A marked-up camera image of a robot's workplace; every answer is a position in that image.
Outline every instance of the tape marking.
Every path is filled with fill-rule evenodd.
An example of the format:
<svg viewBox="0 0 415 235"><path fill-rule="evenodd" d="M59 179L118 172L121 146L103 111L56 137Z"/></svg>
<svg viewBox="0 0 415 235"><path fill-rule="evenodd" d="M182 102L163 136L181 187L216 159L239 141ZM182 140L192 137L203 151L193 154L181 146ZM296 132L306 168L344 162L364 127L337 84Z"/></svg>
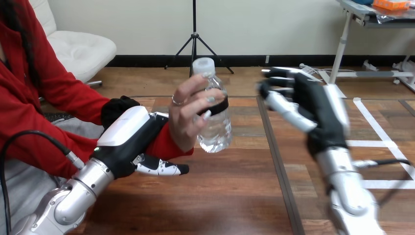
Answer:
<svg viewBox="0 0 415 235"><path fill-rule="evenodd" d="M398 148L393 141L346 141L350 147Z"/></svg>
<svg viewBox="0 0 415 235"><path fill-rule="evenodd" d="M372 128L375 130L377 135L382 141L391 141L392 139L389 138L388 134L383 130L383 128L379 125L379 123L375 120L375 118L370 114L369 110L364 106L360 98L354 98L353 103L356 105L356 107L359 109L359 111L362 113L362 115L366 118L368 123L372 126ZM396 159L405 159L405 155L401 152L401 150L397 147L388 147L388 149L391 151L391 153L395 156ZM401 163L402 167L406 170L406 172L410 175L412 179L415 179L415 172L410 174L410 171L412 171L413 167L410 165L406 165Z"/></svg>
<svg viewBox="0 0 415 235"><path fill-rule="evenodd" d="M392 189L400 180L363 180L363 187L367 189ZM415 189L415 181L406 180L399 189Z"/></svg>

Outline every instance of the floor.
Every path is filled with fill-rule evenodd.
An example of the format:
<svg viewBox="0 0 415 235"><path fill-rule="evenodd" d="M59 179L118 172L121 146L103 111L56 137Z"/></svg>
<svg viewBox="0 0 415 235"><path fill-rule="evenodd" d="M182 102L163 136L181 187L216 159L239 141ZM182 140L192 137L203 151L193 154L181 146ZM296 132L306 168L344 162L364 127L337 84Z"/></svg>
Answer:
<svg viewBox="0 0 415 235"><path fill-rule="evenodd" d="M304 134L277 113L266 111L254 86L261 68L219 69L230 95L233 129L231 146L207 154L199 146L179 177L135 174L119 179L89 210L86 221L72 234L110 235L331 235L328 199L319 169L308 155ZM107 97L136 96L149 111L166 111L175 88L188 76L186 68L105 68L94 80ZM347 96L354 159L405 156L415 162L415 95L393 79L345 79L338 86ZM361 103L373 116L359 110ZM47 104L44 110L53 110ZM401 165L361 171L376 198L390 180L407 174ZM413 234L415 184L410 181L379 213L389 235Z"/></svg>

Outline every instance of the woman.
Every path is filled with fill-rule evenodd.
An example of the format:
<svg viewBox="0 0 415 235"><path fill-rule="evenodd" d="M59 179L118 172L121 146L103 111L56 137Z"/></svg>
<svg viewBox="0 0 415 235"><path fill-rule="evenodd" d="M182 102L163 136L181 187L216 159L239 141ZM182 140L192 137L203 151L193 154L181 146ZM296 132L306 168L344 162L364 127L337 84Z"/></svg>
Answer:
<svg viewBox="0 0 415 235"><path fill-rule="evenodd" d="M65 70L28 0L0 0L0 61L0 148L17 132L39 130L86 162L103 131L102 120L106 117L101 115L102 107L110 100ZM225 97L219 90L197 92L206 85L206 79L196 75L178 87L169 109L169 122L148 147L147 154L168 160L193 153L196 135L206 125L203 116L195 121L193 118L213 105L214 99ZM40 96L78 119L50 123L42 115ZM75 167L47 140L31 135L18 138L7 151L5 166L12 226L34 212L40 199L58 186L50 176L70 178L75 172ZM2 195L0 208L3 234Z"/></svg>

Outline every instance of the painted fingernail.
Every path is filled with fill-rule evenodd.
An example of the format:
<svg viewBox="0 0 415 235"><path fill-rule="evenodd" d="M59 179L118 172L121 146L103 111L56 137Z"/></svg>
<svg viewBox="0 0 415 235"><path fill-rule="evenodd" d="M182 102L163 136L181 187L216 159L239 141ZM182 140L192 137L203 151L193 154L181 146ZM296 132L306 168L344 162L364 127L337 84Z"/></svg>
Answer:
<svg viewBox="0 0 415 235"><path fill-rule="evenodd" d="M212 112L210 110L207 110L206 113L203 115L203 120L206 121L210 117L210 115L212 115Z"/></svg>
<svg viewBox="0 0 415 235"><path fill-rule="evenodd" d="M215 97L210 96L210 97L206 98L206 100L207 100L209 103L212 103L212 102L215 102Z"/></svg>

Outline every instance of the human hand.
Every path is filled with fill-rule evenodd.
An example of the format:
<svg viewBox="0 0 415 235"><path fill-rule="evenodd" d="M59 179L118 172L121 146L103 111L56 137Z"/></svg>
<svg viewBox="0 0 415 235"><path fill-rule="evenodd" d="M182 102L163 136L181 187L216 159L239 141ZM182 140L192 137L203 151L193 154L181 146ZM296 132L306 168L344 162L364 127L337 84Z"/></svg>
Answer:
<svg viewBox="0 0 415 235"><path fill-rule="evenodd" d="M207 125L211 115L210 111L201 116L197 116L197 113L226 98L222 90L205 91L207 85L207 78L200 74L194 75L174 92L169 107L169 131L172 139L183 152L188 152L194 147L197 135Z"/></svg>

